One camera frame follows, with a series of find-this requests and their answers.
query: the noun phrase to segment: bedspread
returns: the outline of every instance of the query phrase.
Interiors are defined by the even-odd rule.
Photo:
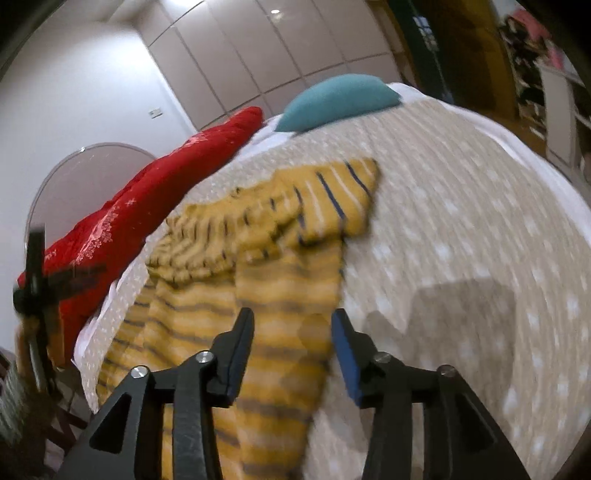
[[[408,365],[455,365],[532,478],[550,479],[591,415],[591,249],[538,177],[466,120],[428,100],[331,124],[229,165],[178,212],[278,167],[352,157],[373,157],[382,172],[371,234],[348,241],[345,254],[342,304],[354,326]],[[164,232],[147,242],[93,339],[83,366],[91,401],[102,358],[147,278],[143,263]],[[370,424],[333,365],[304,476],[360,477]],[[414,447],[419,475],[423,446]]]

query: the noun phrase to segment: striped knit garment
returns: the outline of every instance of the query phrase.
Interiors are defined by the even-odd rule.
[[[101,402],[129,369],[174,367],[229,330],[241,307],[255,336],[240,395],[213,419],[226,479],[287,479],[300,466],[327,374],[330,315],[340,298],[343,237],[365,231],[374,160],[278,170],[167,220],[150,279],[99,375]],[[172,406],[162,477],[172,480]]]

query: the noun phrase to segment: teal pillow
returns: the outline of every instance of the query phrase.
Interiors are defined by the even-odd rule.
[[[275,131],[306,132],[399,103],[400,95],[379,78],[348,73],[320,82],[295,97]]]

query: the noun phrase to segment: red comforter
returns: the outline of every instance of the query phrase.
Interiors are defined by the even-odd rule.
[[[189,138],[171,154],[141,170],[103,208],[91,213],[46,249],[47,273],[74,263],[104,265],[94,288],[59,305],[63,336],[52,340],[55,366],[72,358],[81,328],[105,298],[110,284],[139,254],[145,238],[198,182],[224,166],[262,125],[262,111],[250,107],[225,124]],[[24,275],[18,279],[20,285]]]

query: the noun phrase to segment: light switch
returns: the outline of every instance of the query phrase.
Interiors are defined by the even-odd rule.
[[[160,108],[155,108],[154,110],[150,110],[150,118],[156,118],[162,115],[162,110]]]

